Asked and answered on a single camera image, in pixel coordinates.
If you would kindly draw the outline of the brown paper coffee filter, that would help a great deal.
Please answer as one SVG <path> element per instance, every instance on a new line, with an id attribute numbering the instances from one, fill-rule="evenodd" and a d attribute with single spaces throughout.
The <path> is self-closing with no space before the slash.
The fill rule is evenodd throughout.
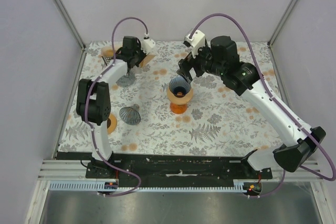
<path id="1" fill-rule="evenodd" d="M 147 56 L 145 56 L 145 58 L 140 62 L 139 67 L 143 68 L 145 65 L 147 65 L 153 58 L 155 57 L 155 55 L 153 54 L 149 54 Z"/>

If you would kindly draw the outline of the coffee filter package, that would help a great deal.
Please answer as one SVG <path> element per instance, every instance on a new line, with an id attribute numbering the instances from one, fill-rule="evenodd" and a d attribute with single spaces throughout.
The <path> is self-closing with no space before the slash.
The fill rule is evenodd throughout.
<path id="1" fill-rule="evenodd" d="M 109 65 L 109 63 L 113 60 L 113 55 L 116 55 L 116 59 L 121 59 L 120 52 L 121 48 L 116 48 L 115 50 L 112 49 L 111 46 L 104 46 L 101 48 L 100 56 L 102 57 L 104 63 L 106 66 Z"/>

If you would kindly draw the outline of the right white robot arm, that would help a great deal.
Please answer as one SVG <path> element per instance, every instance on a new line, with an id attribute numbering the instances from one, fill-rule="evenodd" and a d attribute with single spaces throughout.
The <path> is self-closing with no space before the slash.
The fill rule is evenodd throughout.
<path id="1" fill-rule="evenodd" d="M 252 151 L 244 157 L 247 162 L 241 164 L 240 172 L 245 178 L 254 178 L 259 170 L 274 166 L 293 173 L 316 151 L 310 136 L 321 142 L 326 136 L 325 130 L 300 120 L 260 78 L 253 64 L 240 61 L 237 45 L 229 36 L 218 36 L 208 43 L 203 33 L 196 32 L 183 43 L 192 50 L 179 61 L 177 74 L 187 82 L 193 80 L 191 69 L 197 77 L 204 73 L 220 77 L 227 88 L 262 114 L 282 140 L 282 144 L 274 148 Z"/>

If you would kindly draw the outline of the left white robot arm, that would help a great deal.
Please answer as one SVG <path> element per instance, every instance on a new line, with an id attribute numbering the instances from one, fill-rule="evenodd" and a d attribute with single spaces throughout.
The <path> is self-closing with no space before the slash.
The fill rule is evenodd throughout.
<path id="1" fill-rule="evenodd" d="M 108 161 L 112 155 L 107 131 L 111 114 L 110 87 L 138 67 L 153 47 L 155 41 L 148 36 L 143 40 L 125 36 L 108 67 L 94 80 L 80 79 L 78 83 L 76 113 L 91 131 L 92 158 L 101 161 L 97 171 L 104 178 L 112 177 L 116 171 L 115 164 Z"/>

